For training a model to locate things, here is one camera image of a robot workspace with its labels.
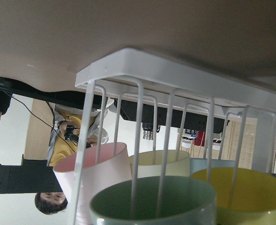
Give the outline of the pink cup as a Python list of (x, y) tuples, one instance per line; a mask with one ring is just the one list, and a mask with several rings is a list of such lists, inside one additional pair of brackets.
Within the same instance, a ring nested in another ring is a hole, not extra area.
[[(81, 225), (92, 224), (90, 201), (94, 195), (107, 187), (132, 178), (127, 145), (117, 142), (115, 155), (113, 147), (114, 143), (101, 145), (98, 164), (96, 164), (96, 146), (86, 149), (76, 212), (76, 221)], [(76, 155), (73, 154), (53, 167), (54, 174), (68, 201), (68, 206), (71, 203), (75, 161)]]

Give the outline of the person in yellow shirt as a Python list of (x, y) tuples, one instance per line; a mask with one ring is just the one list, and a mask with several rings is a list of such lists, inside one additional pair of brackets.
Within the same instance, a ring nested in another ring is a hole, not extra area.
[[(63, 105), (56, 105), (54, 109), (54, 130), (51, 132), (47, 164), (54, 167), (58, 162), (75, 154), (78, 150), (77, 141), (68, 140), (67, 129), (73, 128), (73, 135), (79, 136), (82, 124), (83, 110)], [(90, 113), (87, 144), (91, 147), (108, 141), (105, 129), (100, 129), (101, 112), (93, 110)], [(36, 208), (46, 215), (56, 214), (67, 207), (68, 201), (63, 192), (42, 192), (35, 196)]]

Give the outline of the cream cup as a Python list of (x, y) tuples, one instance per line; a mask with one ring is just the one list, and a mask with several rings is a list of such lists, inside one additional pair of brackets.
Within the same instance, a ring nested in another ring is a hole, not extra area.
[[(156, 150), (155, 163), (153, 164), (153, 151), (139, 154), (138, 178), (160, 176), (163, 164), (163, 150)], [(190, 155), (187, 151), (179, 151), (176, 159), (176, 150), (168, 150), (166, 172), (167, 176), (190, 175)]]

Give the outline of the green cup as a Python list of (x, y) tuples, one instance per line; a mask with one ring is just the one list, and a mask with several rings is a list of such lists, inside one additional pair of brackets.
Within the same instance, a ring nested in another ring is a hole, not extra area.
[(166, 176), (161, 211), (157, 214), (158, 176), (137, 180), (135, 211), (131, 211), (132, 182), (104, 189), (90, 202), (94, 225), (215, 225), (216, 191), (205, 181)]

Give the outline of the black monitor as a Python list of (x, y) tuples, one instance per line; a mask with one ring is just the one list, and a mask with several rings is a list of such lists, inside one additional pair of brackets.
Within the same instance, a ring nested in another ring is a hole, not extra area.
[(0, 194), (61, 192), (47, 160), (22, 159), (21, 165), (0, 164)]

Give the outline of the yellow cup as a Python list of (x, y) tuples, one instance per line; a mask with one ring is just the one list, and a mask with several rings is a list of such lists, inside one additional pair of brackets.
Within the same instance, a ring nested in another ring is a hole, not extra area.
[(239, 168), (235, 187), (234, 169), (211, 170), (211, 185), (217, 195), (217, 224), (276, 225), (276, 177)]

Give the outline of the light blue cup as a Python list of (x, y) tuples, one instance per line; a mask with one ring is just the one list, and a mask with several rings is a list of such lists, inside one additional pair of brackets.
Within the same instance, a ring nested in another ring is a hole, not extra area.
[[(235, 161), (232, 160), (218, 160), (218, 159), (212, 159), (212, 168), (215, 167), (234, 167)], [(207, 169), (207, 159), (203, 158), (190, 158), (190, 174)]]

